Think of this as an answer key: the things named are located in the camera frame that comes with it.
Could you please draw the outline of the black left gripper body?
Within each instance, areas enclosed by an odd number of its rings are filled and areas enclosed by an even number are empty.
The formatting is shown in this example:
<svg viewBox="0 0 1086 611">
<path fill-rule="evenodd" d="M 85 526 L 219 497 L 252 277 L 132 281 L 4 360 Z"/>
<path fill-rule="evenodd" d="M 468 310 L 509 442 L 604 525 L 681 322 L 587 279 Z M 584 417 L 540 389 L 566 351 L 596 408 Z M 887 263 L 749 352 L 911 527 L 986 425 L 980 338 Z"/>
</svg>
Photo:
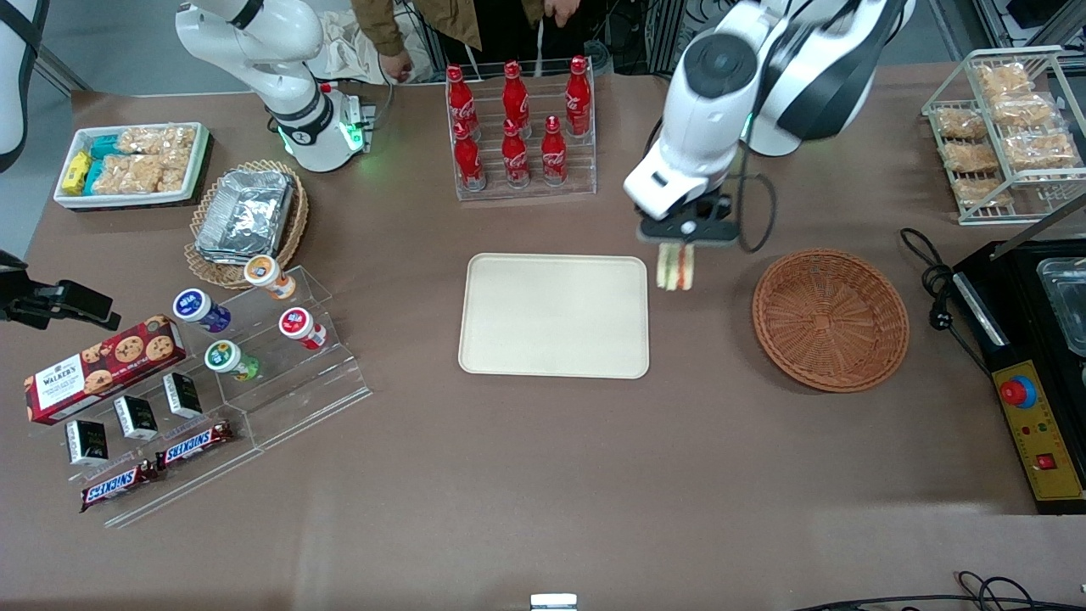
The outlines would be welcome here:
<svg viewBox="0 0 1086 611">
<path fill-rule="evenodd" d="M 706 193 L 671 206 L 660 220 L 641 212 L 637 239 L 648 244 L 729 247 L 738 240 L 732 201 L 722 193 Z"/>
</svg>

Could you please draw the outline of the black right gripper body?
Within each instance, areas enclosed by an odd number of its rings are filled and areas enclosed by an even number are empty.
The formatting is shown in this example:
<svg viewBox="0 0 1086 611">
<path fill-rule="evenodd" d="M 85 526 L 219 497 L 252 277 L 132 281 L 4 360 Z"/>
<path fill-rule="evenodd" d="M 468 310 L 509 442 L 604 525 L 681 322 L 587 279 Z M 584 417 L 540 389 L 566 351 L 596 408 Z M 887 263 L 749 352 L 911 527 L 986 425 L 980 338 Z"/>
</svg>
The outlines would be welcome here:
<svg viewBox="0 0 1086 611">
<path fill-rule="evenodd" d="M 119 329 L 119 313 L 113 301 L 81 283 L 62 279 L 56 283 L 34 281 L 28 264 L 1 252 L 1 321 L 45 330 L 53 320 L 70 318 L 106 330 Z"/>
</svg>

